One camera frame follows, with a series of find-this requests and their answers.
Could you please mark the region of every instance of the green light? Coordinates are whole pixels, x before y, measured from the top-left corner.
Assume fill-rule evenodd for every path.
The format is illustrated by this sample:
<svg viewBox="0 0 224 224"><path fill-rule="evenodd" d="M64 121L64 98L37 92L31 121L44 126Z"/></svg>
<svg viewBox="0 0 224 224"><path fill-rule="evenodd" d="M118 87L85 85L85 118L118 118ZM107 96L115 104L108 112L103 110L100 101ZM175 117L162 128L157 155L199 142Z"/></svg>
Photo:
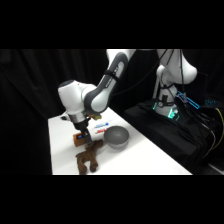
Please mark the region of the green light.
<svg viewBox="0 0 224 224"><path fill-rule="evenodd" d="M153 107L153 110L155 110L155 109L156 109L156 105L157 105L157 103L155 103L155 105L154 105L154 107Z"/></svg>
<svg viewBox="0 0 224 224"><path fill-rule="evenodd" d="M171 109L168 115L168 118L173 119L174 117L175 117L175 113L173 112L173 109Z"/></svg>

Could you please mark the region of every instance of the marker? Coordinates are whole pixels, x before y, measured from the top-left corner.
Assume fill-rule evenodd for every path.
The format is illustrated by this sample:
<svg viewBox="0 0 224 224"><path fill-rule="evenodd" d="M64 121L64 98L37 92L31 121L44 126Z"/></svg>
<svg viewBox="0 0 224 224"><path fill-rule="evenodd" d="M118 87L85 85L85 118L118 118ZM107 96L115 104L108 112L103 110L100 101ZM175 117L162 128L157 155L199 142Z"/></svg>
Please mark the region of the marker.
<svg viewBox="0 0 224 224"><path fill-rule="evenodd" d="M107 130L107 129L98 130L98 131L96 132L96 134L103 133L103 132L105 132L106 130Z"/></svg>
<svg viewBox="0 0 224 224"><path fill-rule="evenodd" d="M98 124L98 125L96 125L96 127L95 127L95 128L101 128L101 127L108 126L108 125L109 125L109 123L105 123L105 124Z"/></svg>

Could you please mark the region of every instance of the black cable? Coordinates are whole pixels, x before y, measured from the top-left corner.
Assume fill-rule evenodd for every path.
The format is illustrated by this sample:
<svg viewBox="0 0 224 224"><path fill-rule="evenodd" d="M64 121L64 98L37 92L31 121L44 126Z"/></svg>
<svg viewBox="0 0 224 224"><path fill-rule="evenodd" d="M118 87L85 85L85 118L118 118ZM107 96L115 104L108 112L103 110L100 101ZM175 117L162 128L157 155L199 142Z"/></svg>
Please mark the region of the black cable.
<svg viewBox="0 0 224 224"><path fill-rule="evenodd" d="M182 61L182 49L180 49L180 69L181 69L181 76L182 76L182 90L183 90L183 96L184 96L184 101L186 103L186 93L185 93L185 87L184 87L184 72L183 72L183 61Z"/></svg>
<svg viewBox="0 0 224 224"><path fill-rule="evenodd" d="M161 61L161 59L164 57L164 55L166 54L166 52L168 51L168 49L166 49L163 53L163 55L160 57L160 59L156 62L156 64L153 66L153 68L147 73L147 75L142 79L140 80L137 84L135 84L134 86L130 87L129 89L126 89L122 92L119 92L119 93L116 93L114 94L113 96L117 96L117 95L120 95L120 94L123 94L125 92L128 92L129 90L135 88L137 85L139 85L141 82L143 82L150 74L151 72L154 70L154 68L157 66L157 64Z"/></svg>

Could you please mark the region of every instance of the wooden block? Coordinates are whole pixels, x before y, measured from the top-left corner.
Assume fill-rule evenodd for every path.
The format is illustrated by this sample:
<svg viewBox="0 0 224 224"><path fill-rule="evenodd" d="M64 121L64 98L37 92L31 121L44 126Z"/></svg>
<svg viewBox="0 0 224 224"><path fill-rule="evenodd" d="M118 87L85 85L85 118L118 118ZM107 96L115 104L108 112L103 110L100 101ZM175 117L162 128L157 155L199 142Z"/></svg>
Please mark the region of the wooden block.
<svg viewBox="0 0 224 224"><path fill-rule="evenodd" d="M76 147L86 144L85 138L83 138L82 133L73 135L73 140Z"/></svg>

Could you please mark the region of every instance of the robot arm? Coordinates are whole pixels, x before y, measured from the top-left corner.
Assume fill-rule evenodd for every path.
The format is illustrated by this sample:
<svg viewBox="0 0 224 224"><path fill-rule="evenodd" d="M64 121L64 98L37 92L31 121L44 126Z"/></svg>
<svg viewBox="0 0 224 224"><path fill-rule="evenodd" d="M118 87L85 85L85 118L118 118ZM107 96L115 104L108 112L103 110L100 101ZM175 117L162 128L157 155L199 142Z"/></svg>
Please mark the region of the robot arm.
<svg viewBox="0 0 224 224"><path fill-rule="evenodd" d="M111 96L135 51L136 49L108 49L109 67L97 87L74 80L59 86L58 92L66 108L67 120L82 132L87 145L92 144L87 129L89 121L87 115L99 115L108 108Z"/></svg>

